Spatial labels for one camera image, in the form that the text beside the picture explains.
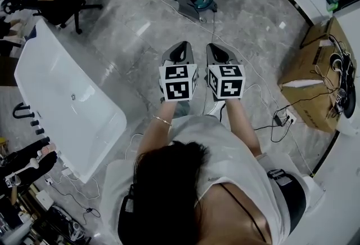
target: white bathtub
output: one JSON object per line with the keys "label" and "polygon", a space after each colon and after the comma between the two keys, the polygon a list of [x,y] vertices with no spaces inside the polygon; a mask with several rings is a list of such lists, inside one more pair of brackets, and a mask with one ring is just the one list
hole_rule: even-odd
{"label": "white bathtub", "polygon": [[87,182],[119,149],[118,140],[125,131],[132,132],[143,120],[146,108],[121,81],[113,85],[126,97],[117,99],[117,104],[94,83],[73,59],[83,60],[90,73],[101,72],[102,63],[93,59],[88,48],[66,39],[65,49],[43,20],[37,22],[36,31],[19,59],[16,82],[61,159]]}

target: office chair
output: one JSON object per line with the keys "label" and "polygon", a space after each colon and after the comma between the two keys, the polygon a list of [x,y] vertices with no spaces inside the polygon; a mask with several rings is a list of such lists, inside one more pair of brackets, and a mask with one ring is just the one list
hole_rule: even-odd
{"label": "office chair", "polygon": [[21,0],[4,0],[1,4],[2,9],[7,14],[12,14],[16,11],[24,9],[34,10],[33,16],[43,16],[53,25],[60,25],[61,28],[66,27],[66,22],[74,15],[75,30],[78,34],[82,33],[79,27],[79,13],[82,10],[92,8],[102,9],[102,5],[87,5],[86,0],[54,0],[54,1],[39,1],[35,4],[26,4]]}

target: power adapter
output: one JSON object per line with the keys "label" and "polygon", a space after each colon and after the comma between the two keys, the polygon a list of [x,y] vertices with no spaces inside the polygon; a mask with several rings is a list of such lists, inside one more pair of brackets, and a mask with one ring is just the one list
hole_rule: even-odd
{"label": "power adapter", "polygon": [[275,121],[276,125],[282,126],[282,122],[281,122],[281,120],[280,120],[280,118],[279,118],[278,115],[275,115],[274,121]]}

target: headphones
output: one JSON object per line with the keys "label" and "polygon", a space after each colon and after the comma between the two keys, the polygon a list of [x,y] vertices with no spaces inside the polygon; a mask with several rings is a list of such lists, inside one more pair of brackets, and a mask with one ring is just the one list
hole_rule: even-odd
{"label": "headphones", "polygon": [[328,39],[334,44],[338,52],[330,56],[330,65],[332,70],[339,73],[339,90],[336,95],[335,111],[340,114],[347,109],[351,103],[349,99],[350,93],[354,90],[354,73],[355,68],[350,58],[350,53],[346,48],[342,49],[338,40],[329,35]]}

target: gray tile floor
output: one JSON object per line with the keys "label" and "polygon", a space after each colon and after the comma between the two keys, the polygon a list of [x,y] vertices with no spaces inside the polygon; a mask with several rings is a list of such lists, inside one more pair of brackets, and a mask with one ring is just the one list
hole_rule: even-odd
{"label": "gray tile floor", "polygon": [[[164,0],[176,7],[172,0]],[[253,84],[242,98],[242,103],[248,112],[254,127],[271,124],[271,115],[277,109],[272,100],[264,80],[277,100],[280,107],[287,105],[277,86],[277,80],[296,54],[300,41],[307,31],[307,24],[297,10],[287,0],[216,0],[219,10],[215,14],[215,33],[225,42],[236,47],[242,55],[232,49],[242,61],[246,71],[246,87]],[[102,11],[84,11],[80,16],[80,26],[83,34],[77,36],[73,22],[63,30],[64,34],[71,34],[84,44],[91,44],[97,49],[99,60],[111,68],[114,78],[121,78],[130,82],[143,96],[149,109],[149,116],[159,106],[160,90],[158,88],[160,63],[163,52],[179,41],[189,41],[192,45],[194,58],[200,68],[200,78],[205,75],[206,55],[205,47],[212,40],[213,13],[203,14],[207,23],[200,24],[201,28],[185,18],[161,0],[89,0],[89,3],[102,3]],[[36,18],[29,18],[29,14],[21,12],[28,23],[24,32],[28,32]],[[285,28],[279,25],[284,22]],[[214,37],[214,42],[223,44]],[[260,92],[269,110],[262,104]],[[11,150],[19,150],[36,140],[27,121],[16,121],[11,116],[12,108],[21,102],[21,95],[17,88],[0,88],[0,133],[10,141]],[[195,96],[191,101],[191,113],[208,112],[214,103],[209,90],[206,91],[205,82],[199,82]],[[143,133],[149,118],[139,126],[137,132]],[[223,123],[228,126],[228,119],[224,111]],[[299,169],[308,173],[306,165],[300,157],[296,147],[297,141],[310,168],[314,168],[323,152],[327,148],[331,135],[307,127],[299,118],[290,132],[280,143],[270,141],[270,128],[256,133],[260,139],[263,151],[287,152]],[[284,128],[274,130],[274,139],[284,134]],[[133,157],[133,151],[139,144],[141,137],[136,136],[129,148],[128,156]],[[125,149],[129,142],[119,146],[117,158],[124,158]],[[60,181],[62,165],[58,162],[50,172],[55,181]],[[100,191],[104,182],[106,167],[96,175]],[[82,184],[74,182],[78,190],[89,197],[97,194],[94,181]],[[43,179],[36,182],[39,188],[45,188],[51,197],[65,208],[71,215],[83,222],[83,210],[71,197],[60,196],[53,188],[45,185]],[[72,193],[84,206],[98,208],[100,198],[88,201],[75,191],[69,180],[63,178],[55,185],[63,193]],[[112,244],[114,241],[104,232],[100,219],[86,214],[85,226],[90,235],[97,234],[94,244]]]}

